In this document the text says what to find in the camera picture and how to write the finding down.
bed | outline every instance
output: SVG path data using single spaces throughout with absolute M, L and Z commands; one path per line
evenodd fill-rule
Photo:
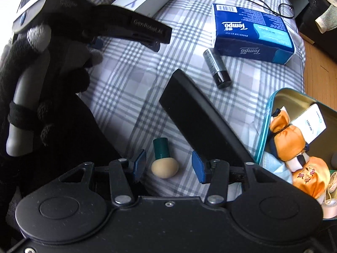
M 110 4 L 114 0 L 91 0 Z M 274 11 L 288 0 L 264 0 Z M 203 52 L 211 47 L 211 4 L 214 2 L 263 11 L 246 0 L 170 0 L 155 18 L 173 28 L 171 43 L 154 53 L 139 43 L 103 38 L 103 62 L 90 70 L 91 84 L 81 95 L 92 110 L 104 135 L 123 157 L 140 148 L 147 151 L 148 170 L 143 180 L 148 191 L 161 196 L 205 197 L 191 166 L 192 148 L 158 103 L 171 74 L 182 69 L 206 94 L 254 155 L 268 97 L 289 87 L 304 92 L 304 43 L 293 19 L 284 22 L 296 53 L 286 65 L 223 57 L 233 85 L 218 90 L 204 62 Z M 290 9 L 285 8 L 285 15 Z M 149 166 L 155 160 L 152 141 L 167 137 L 171 155 L 180 164 L 170 179 L 155 177 Z M 229 197 L 239 193 L 238 187 Z

white card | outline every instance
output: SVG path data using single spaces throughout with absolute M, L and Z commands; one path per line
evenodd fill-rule
M 305 112 L 291 122 L 298 127 L 309 144 L 326 129 L 322 113 L 317 104 L 311 105 Z

wooden floor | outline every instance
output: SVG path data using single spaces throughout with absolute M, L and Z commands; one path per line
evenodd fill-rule
M 304 41 L 307 54 L 304 87 L 307 95 L 337 110 L 337 64 Z

black bottle cap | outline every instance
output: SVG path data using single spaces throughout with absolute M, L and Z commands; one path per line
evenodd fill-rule
M 230 76 L 226 70 L 216 72 L 213 76 L 218 89 L 229 87 L 231 85 Z

tempo tissue pack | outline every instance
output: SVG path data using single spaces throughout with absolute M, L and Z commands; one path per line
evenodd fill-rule
M 213 45 L 220 55 L 285 64 L 294 44 L 283 20 L 257 10 L 213 4 Z

